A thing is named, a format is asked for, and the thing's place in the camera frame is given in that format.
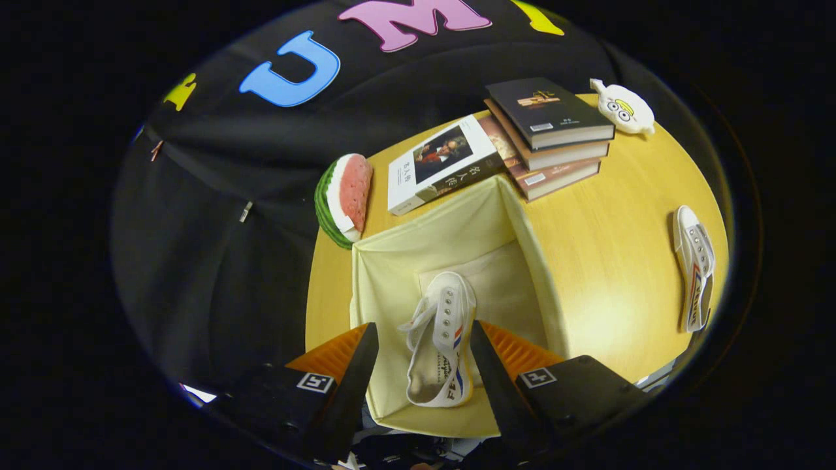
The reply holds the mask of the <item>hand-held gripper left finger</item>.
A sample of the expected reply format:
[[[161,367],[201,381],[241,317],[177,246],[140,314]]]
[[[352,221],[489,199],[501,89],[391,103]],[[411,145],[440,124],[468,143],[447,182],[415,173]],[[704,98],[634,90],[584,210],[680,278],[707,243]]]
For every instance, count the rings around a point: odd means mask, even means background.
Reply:
[[[376,325],[359,325],[286,365],[245,373],[209,413],[297,464],[346,461],[378,351]]]

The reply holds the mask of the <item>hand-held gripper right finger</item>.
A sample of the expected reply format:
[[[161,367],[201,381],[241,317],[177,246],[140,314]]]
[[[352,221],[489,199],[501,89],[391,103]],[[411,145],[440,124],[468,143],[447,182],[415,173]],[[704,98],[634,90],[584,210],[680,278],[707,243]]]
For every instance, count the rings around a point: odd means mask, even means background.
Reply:
[[[490,408],[512,455],[546,458],[646,404],[638,386],[590,355],[562,359],[486,321],[470,339]]]

